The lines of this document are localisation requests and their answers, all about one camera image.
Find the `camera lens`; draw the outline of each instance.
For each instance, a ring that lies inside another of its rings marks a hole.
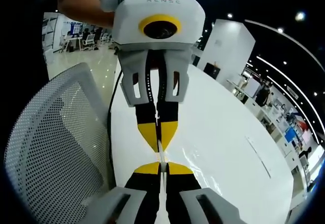
[[[171,22],[156,21],[146,25],[143,32],[152,39],[162,40],[173,36],[177,32],[177,27]]]

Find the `person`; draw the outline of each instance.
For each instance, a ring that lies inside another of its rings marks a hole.
[[[88,35],[90,35],[89,29],[85,28],[85,30],[82,32],[82,40],[86,40]]]
[[[111,42],[112,34],[108,35],[108,42]]]
[[[281,110],[284,111],[284,112],[286,111],[285,104],[283,104],[283,105],[281,106]]]
[[[114,12],[104,12],[100,0],[58,0],[58,9],[73,20],[99,27],[113,26]]]
[[[68,50],[69,52],[71,52],[72,46],[71,46],[71,42],[70,42],[70,38],[72,37],[71,35],[71,31],[68,31],[67,34],[63,37],[63,50]]]
[[[309,147],[307,150],[303,150],[300,154],[299,154],[299,158],[305,156],[308,159],[308,154],[311,153],[311,147]]]
[[[99,45],[100,45],[100,38],[101,38],[101,34],[102,34],[103,28],[99,27],[95,30],[95,37],[93,38],[95,41],[95,48],[94,50],[98,50],[99,49]]]
[[[255,99],[256,103],[261,107],[264,106],[267,103],[269,94],[270,94],[270,87],[265,82],[263,82],[259,92],[256,95],[256,99]]]
[[[274,93],[273,93],[273,92],[271,92],[271,93],[269,94],[269,96],[268,96],[268,99],[267,99],[266,104],[267,104],[269,107],[272,106],[272,104],[274,103],[273,96],[274,96]]]

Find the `ceiling light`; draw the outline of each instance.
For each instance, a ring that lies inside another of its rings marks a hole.
[[[305,114],[305,112],[301,109],[301,107],[298,105],[298,103],[296,102],[296,100],[294,99],[294,98],[292,98],[292,96],[284,89],[284,88],[282,88],[281,86],[280,86],[280,84],[278,84],[276,81],[274,81],[271,77],[269,77],[269,76],[267,76],[271,81],[273,81],[286,95],[287,95],[287,97],[289,98],[289,99],[291,99],[292,100],[292,102],[297,106],[297,108],[301,111],[301,113],[303,114],[303,116],[307,119],[307,122],[308,122],[308,124],[310,125],[310,128],[311,128],[311,130],[313,131],[313,132],[315,132],[315,130],[314,130],[314,128],[313,128],[313,126],[311,125],[311,123],[310,123],[310,121],[309,121],[309,119],[308,119],[308,117],[306,116],[306,114]]]
[[[257,59],[263,61],[265,64],[268,64],[270,67],[272,67],[273,69],[275,69],[277,72],[279,72],[283,77],[285,77],[301,94],[302,96],[305,98],[305,100],[308,102],[308,104],[310,105],[310,107],[312,108],[312,110],[314,111],[321,129],[323,130],[323,133],[325,134],[325,127],[324,124],[322,123],[322,120],[320,119],[320,116],[318,114],[318,112],[316,111],[315,107],[313,106],[313,104],[310,102],[310,100],[307,98],[307,96],[302,92],[302,90],[287,76],[285,75],[283,72],[281,72],[279,69],[277,69],[275,66],[273,66],[272,64],[268,63],[266,60],[260,58],[259,56],[256,57]]]
[[[272,30],[273,32],[278,32],[277,29],[275,28],[272,28],[270,26],[267,26],[265,24],[262,24],[262,23],[259,23],[259,22],[254,22],[254,21],[251,21],[251,20],[247,20],[245,19],[245,22],[249,22],[249,23],[252,23],[252,24],[255,24],[255,25],[258,25],[258,26],[261,26],[261,27],[264,27],[264,28],[267,28],[269,30]],[[316,58],[316,56],[314,56],[305,46],[303,46],[302,44],[300,44],[297,40],[295,40],[294,38],[290,37],[289,35],[283,33],[282,34],[284,37],[286,37],[287,39],[291,40],[292,42],[294,42],[296,45],[298,45],[300,48],[302,48],[304,51],[306,51],[308,53],[308,55],[310,55],[315,62],[317,62],[317,64],[319,65],[319,67],[325,72],[325,67],[323,67],[323,65],[320,63],[320,61]]]
[[[305,16],[306,16],[306,14],[304,12],[298,12],[296,14],[296,21],[299,22],[299,21],[305,20]]]

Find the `human arm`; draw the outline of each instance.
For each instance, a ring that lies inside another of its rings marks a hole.
[[[100,0],[58,0],[58,9],[67,17],[100,27],[112,27],[114,12],[104,12]]]

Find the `white wall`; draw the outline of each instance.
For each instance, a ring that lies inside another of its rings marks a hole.
[[[65,18],[65,15],[62,14],[59,14],[59,16],[57,17],[57,22],[54,31],[53,51],[56,51],[60,48],[60,37]]]
[[[255,44],[254,37],[243,23],[217,19],[198,68],[203,70],[207,63],[220,68],[217,81],[227,87],[227,79],[241,74]]]

